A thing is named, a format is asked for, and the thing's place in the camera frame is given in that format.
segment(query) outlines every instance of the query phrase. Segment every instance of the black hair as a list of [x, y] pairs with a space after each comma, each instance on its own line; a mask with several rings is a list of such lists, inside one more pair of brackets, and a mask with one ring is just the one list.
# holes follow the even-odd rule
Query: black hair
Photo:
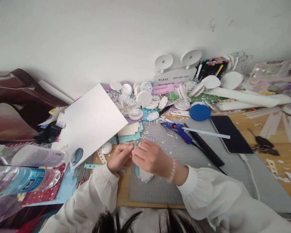
[[[131, 215], [123, 224], [120, 226], [119, 212], [116, 210], [113, 214], [109, 211], [101, 213], [92, 233], [133, 233], [132, 224], [139, 217], [142, 211]], [[181, 214], [175, 214], [170, 208], [165, 213], [166, 217], [166, 232], [168, 233], [202, 233], [202, 230], [198, 226], [193, 226], [190, 221]], [[158, 218], [159, 232], [161, 231], [161, 218]]]

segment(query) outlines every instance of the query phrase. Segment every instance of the person's left hand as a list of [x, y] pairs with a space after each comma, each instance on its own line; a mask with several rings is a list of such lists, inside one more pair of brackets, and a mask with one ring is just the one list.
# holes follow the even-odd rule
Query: person's left hand
[[124, 164], [132, 157], [133, 144], [119, 144], [111, 158], [111, 161], [107, 163], [107, 167], [113, 174], [121, 170]]

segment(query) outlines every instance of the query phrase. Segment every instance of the phone screen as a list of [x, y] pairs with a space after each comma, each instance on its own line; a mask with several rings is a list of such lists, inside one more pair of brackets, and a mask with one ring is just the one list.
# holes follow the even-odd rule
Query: phone screen
[[221, 138], [225, 148], [233, 154], [253, 154], [253, 150], [228, 116], [211, 116], [212, 124], [220, 134], [230, 135], [230, 139]]

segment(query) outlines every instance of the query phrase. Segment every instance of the rolled white fabric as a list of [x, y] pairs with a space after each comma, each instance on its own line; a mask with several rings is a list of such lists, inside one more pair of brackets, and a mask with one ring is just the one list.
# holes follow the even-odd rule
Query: rolled white fabric
[[264, 107], [274, 107], [279, 104], [279, 100], [269, 98], [267, 96], [247, 94], [240, 91], [234, 91], [220, 87], [212, 89], [208, 92], [208, 94], [217, 95], [225, 98], [232, 98], [245, 103]]
[[[269, 95], [269, 96], [265, 96], [265, 97], [269, 98], [269, 99], [278, 100], [279, 105], [291, 103], [291, 98], [287, 95], [284, 95], [284, 94]], [[221, 111], [230, 111], [230, 110], [236, 110], [236, 109], [262, 107], [262, 105], [250, 104], [250, 103], [245, 103], [242, 101], [232, 101], [232, 102], [217, 103], [217, 107]]]

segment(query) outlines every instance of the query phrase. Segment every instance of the charging cable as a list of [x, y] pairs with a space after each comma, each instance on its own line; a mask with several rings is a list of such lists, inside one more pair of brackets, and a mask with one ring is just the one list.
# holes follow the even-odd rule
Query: charging cable
[[256, 189], [256, 194], [257, 194], [258, 201], [261, 201], [259, 189], [258, 189], [258, 186], [256, 185], [256, 182], [255, 182], [255, 179], [254, 179], [254, 176], [253, 176], [253, 172], [252, 172], [251, 167], [250, 167], [250, 165], [248, 163], [248, 159], [247, 159], [245, 154], [239, 154], [239, 156], [246, 163], [246, 165], [249, 168], [249, 171], [250, 171], [251, 177], [252, 177], [252, 181], [253, 181], [253, 184], [254, 184], [255, 189]]

